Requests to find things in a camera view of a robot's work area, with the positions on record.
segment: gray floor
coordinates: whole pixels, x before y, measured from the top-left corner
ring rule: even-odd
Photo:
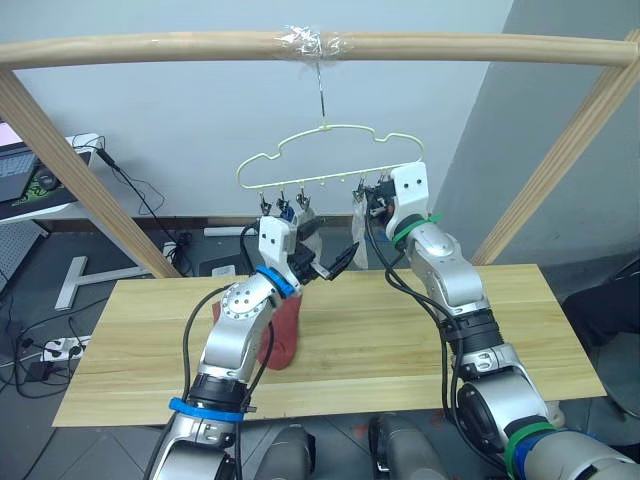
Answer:
[[[158,242],[162,240],[162,236],[155,233],[152,237]],[[345,231],[340,229],[328,229],[324,232],[323,238],[327,263],[349,242]],[[249,250],[254,252],[255,239],[250,239],[248,243]],[[238,253],[237,239],[205,239],[200,232],[194,232],[194,244],[189,250],[189,257],[194,265],[197,265],[203,260],[235,253]],[[0,324],[4,326],[8,320],[11,295],[11,317],[14,322],[22,322],[28,326],[53,315],[58,288],[71,258],[77,255],[89,257],[87,273],[127,267],[131,264],[100,234],[54,234],[34,248],[12,279],[9,295],[5,295],[4,305],[0,310]],[[376,268],[379,264],[371,259],[370,266]],[[571,268],[568,267],[566,270],[556,269],[548,274],[548,280],[554,290],[562,292],[559,296],[564,296],[568,291],[570,293],[572,279],[578,282],[585,281],[584,266],[574,268],[573,277],[570,271]],[[107,296],[112,287],[113,283],[82,287],[74,307],[81,307]],[[102,305],[98,304],[73,315],[79,334],[88,334],[93,330]],[[57,336],[70,336],[66,317],[52,320],[33,331],[36,343]],[[630,370],[625,367],[624,374],[620,374],[621,369],[617,366],[628,366],[629,361],[634,363],[633,359],[624,357],[625,352],[632,352],[633,348],[636,348],[634,341],[637,341],[634,337],[616,339],[616,342],[621,343],[615,344],[610,352],[604,352],[596,359],[601,364],[603,359],[606,360],[603,368],[608,376],[607,382],[622,391],[625,399],[637,395],[636,387],[640,383],[640,373],[632,368],[630,374]],[[33,351],[31,348],[23,353]],[[0,364],[7,360],[9,359],[0,353]],[[10,370],[3,368],[3,376],[7,377]],[[54,387],[29,384],[24,389],[36,394],[50,392]],[[39,400],[24,399],[18,396],[13,387],[8,387],[0,393],[1,480],[23,478],[47,443],[48,446],[29,475],[29,480],[106,480],[142,477],[142,471],[158,435],[156,429],[63,428],[54,431],[50,425],[61,400],[62,394]],[[572,428],[596,433],[612,444],[640,441],[640,423],[629,417],[621,417],[604,399],[564,402],[563,409],[567,414],[567,423]],[[465,448],[455,429],[442,420],[441,412],[424,410],[405,412],[404,415],[425,431],[437,450],[448,453],[443,456],[443,461],[452,477],[473,480],[484,478],[491,473],[488,467]],[[242,438],[245,477],[253,477],[262,455],[277,432],[283,426],[295,422],[302,424],[317,438],[318,463],[315,479],[371,478],[366,443],[366,425],[370,416],[371,414],[357,414],[248,422],[243,425]]]

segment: red garment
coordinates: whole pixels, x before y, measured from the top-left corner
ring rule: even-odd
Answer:
[[[271,323],[275,334],[273,350],[267,367],[272,370],[282,370],[291,363],[298,347],[298,318],[300,316],[300,305],[302,295],[299,297],[289,297],[282,302],[280,308],[273,315]],[[220,316],[220,303],[213,305],[214,323]],[[264,362],[269,346],[269,329],[265,328],[262,333],[262,343],[258,352],[258,361]]]

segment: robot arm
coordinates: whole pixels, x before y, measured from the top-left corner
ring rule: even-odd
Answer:
[[[255,411],[249,407],[247,384],[263,330],[286,298],[299,295],[302,285],[318,276],[335,278],[357,249],[357,244],[351,246],[331,267],[322,267],[305,244],[315,240],[313,246],[319,253],[318,222],[306,207],[289,219],[261,218],[258,246],[265,265],[224,293],[196,378],[186,399],[171,400],[169,406],[175,413],[145,478],[234,477],[235,459],[224,449],[235,443],[236,427],[245,412]]]
[[[389,240],[447,312],[438,319],[454,355],[462,357],[457,414],[468,439],[484,453],[501,454],[512,478],[638,478],[640,467],[629,458],[549,424],[540,393],[502,339],[478,273],[455,238],[428,222],[425,165],[396,168],[365,193]]]

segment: wooden frame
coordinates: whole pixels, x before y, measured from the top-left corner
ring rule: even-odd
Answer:
[[[540,166],[473,257],[492,263],[584,152],[640,77],[640,30],[624,41],[540,35],[465,33],[327,33],[322,59],[509,61],[607,67]],[[301,57],[291,32],[202,32],[76,37],[0,44],[0,116],[157,278],[176,270],[122,210],[55,129],[11,71],[99,63],[316,60]]]

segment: laptop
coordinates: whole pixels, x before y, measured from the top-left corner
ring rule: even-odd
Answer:
[[[20,198],[38,158],[6,123],[0,123],[0,202]]]

